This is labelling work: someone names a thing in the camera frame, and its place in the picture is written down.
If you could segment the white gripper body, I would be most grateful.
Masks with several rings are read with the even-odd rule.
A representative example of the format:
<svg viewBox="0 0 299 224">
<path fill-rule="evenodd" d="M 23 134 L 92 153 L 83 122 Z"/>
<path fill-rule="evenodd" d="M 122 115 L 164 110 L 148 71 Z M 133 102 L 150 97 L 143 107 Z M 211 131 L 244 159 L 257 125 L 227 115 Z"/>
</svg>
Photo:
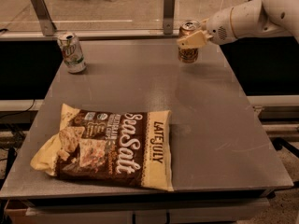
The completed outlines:
<svg viewBox="0 0 299 224">
<path fill-rule="evenodd" d="M 231 24 L 233 8 L 228 7 L 211 16 L 206 22 L 206 30 L 212 35 L 211 42 L 224 45 L 236 41 Z"/>
</svg>

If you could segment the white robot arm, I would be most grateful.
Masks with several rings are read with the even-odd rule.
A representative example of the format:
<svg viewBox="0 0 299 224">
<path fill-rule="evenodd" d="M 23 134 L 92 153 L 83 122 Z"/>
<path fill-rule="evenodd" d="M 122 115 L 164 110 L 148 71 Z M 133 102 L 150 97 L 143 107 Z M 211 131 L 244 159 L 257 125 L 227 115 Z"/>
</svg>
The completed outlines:
<svg viewBox="0 0 299 224">
<path fill-rule="evenodd" d="M 181 49 L 199 49 L 208 41 L 224 45 L 248 37 L 293 36 L 299 42 L 299 0 L 251 0 L 220 10 L 177 40 Z"/>
</svg>

